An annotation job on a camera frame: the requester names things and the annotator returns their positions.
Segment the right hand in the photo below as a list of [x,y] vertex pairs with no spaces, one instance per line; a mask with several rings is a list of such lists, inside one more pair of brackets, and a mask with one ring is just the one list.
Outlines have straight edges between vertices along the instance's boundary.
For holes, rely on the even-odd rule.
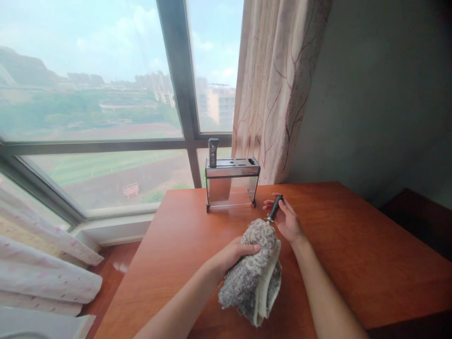
[[[281,194],[273,193],[272,195],[277,197]],[[263,209],[271,211],[273,203],[274,200],[265,200]],[[297,214],[286,199],[279,201],[279,210],[276,213],[274,222],[276,223],[276,226],[278,226],[278,229],[283,237],[286,238],[290,244],[293,244],[296,240],[305,239],[306,236],[301,228]]]

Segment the curtain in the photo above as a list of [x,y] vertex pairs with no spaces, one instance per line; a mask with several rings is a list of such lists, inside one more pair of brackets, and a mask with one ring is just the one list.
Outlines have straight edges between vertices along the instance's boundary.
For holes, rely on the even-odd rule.
[[14,184],[0,178],[0,214],[4,218],[14,221],[15,224],[25,230],[38,235],[50,244],[89,265],[97,265],[104,259],[60,226],[54,225],[24,201],[17,198],[16,190]]
[[0,306],[23,307],[76,316],[83,304],[94,299],[102,278],[55,256],[55,248],[85,264],[97,265],[103,258],[78,242],[58,224],[49,211],[29,199],[6,178],[0,178],[0,215],[18,229],[22,237],[30,234],[42,238],[43,250],[8,237],[11,225],[0,221]]
[[331,0],[245,0],[232,157],[256,157],[259,183],[287,177]]
[[0,305],[76,316],[99,292],[102,278],[0,236]]

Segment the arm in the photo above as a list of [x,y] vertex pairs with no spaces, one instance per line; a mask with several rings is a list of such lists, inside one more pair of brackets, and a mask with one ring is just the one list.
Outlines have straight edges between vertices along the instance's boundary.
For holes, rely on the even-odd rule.
[[[271,210],[272,205],[272,200],[266,200],[264,209]],[[317,337],[319,339],[368,338],[366,331],[320,263],[314,248],[303,233],[293,208],[285,199],[284,202],[279,202],[279,207],[275,223],[284,238],[291,244],[297,258]]]
[[259,252],[260,246],[242,245],[234,239],[209,259],[185,286],[134,337],[186,338],[213,291],[241,256]]

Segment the gray towel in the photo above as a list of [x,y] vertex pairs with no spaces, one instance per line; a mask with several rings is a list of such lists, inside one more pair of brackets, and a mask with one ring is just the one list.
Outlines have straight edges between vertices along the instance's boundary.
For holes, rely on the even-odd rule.
[[243,235],[242,243],[258,243],[260,251],[243,257],[228,271],[218,299],[223,309],[238,307],[240,314],[259,327],[270,315],[281,286],[281,241],[273,227],[256,219]]

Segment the white curtain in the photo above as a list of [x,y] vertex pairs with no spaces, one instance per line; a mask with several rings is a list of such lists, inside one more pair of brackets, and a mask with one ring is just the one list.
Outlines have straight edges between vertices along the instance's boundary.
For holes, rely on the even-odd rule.
[[261,185],[287,177],[331,0],[245,0],[232,157],[255,156]]
[[97,265],[104,259],[15,197],[16,191],[14,184],[0,178],[0,214],[4,218],[13,220],[15,224],[89,265]]
[[[103,258],[80,243],[52,218],[17,196],[18,188],[0,178],[0,214],[32,234],[37,234],[86,264]],[[24,307],[77,315],[94,299],[102,278],[62,259],[0,235],[0,306]]]

